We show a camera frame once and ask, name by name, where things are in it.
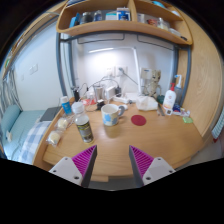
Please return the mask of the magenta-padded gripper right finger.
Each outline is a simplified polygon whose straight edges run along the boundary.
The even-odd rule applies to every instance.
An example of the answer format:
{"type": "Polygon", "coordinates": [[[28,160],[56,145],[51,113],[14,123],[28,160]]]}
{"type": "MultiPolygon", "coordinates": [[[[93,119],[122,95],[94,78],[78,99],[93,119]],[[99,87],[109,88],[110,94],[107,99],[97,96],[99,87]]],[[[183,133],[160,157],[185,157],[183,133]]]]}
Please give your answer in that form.
{"type": "Polygon", "coordinates": [[[143,187],[175,173],[175,170],[162,157],[153,158],[132,145],[129,146],[129,157],[137,187],[143,187]]]}

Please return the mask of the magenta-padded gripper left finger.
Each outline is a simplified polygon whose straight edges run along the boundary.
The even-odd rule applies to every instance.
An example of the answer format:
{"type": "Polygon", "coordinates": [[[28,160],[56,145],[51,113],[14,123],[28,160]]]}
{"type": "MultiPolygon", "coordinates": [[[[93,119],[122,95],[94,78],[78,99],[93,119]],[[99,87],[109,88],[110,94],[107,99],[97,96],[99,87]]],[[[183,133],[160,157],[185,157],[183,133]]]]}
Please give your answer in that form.
{"type": "Polygon", "coordinates": [[[88,187],[97,157],[93,145],[74,157],[63,157],[49,172],[82,187],[88,187]]]}

